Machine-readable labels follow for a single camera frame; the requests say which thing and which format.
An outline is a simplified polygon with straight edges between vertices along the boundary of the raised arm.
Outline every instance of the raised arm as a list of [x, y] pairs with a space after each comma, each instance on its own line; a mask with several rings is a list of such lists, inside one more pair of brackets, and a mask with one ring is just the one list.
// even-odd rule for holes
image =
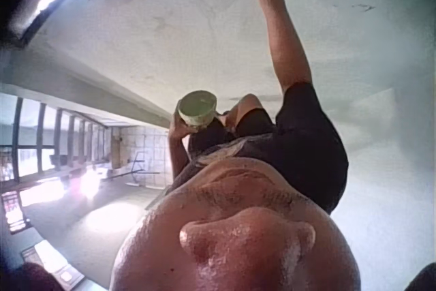
[[312, 83], [311, 69], [285, 0], [259, 0], [268, 26], [275, 74], [283, 93], [297, 82]]

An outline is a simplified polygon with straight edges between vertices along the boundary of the ceiling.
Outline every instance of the ceiling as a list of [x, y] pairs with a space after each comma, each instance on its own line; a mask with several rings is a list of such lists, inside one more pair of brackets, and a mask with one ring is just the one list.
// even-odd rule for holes
[[[286, 2], [349, 154], [355, 183], [336, 219], [364, 290], [400, 290], [434, 252], [427, 228], [434, 217], [425, 210], [434, 204], [435, 0]], [[109, 79], [167, 112], [196, 89], [215, 93], [219, 111], [254, 93], [275, 116], [282, 101], [257, 0], [65, 0], [29, 47], [81, 62], [95, 72], [83, 78]], [[365, 215], [357, 199], [380, 211]], [[391, 216], [380, 219], [383, 213]], [[365, 220], [361, 230], [356, 222]], [[371, 232], [386, 226], [383, 236]], [[380, 238], [374, 261], [362, 244]], [[397, 258], [399, 239], [407, 251]], [[402, 263], [395, 272], [393, 258]]]

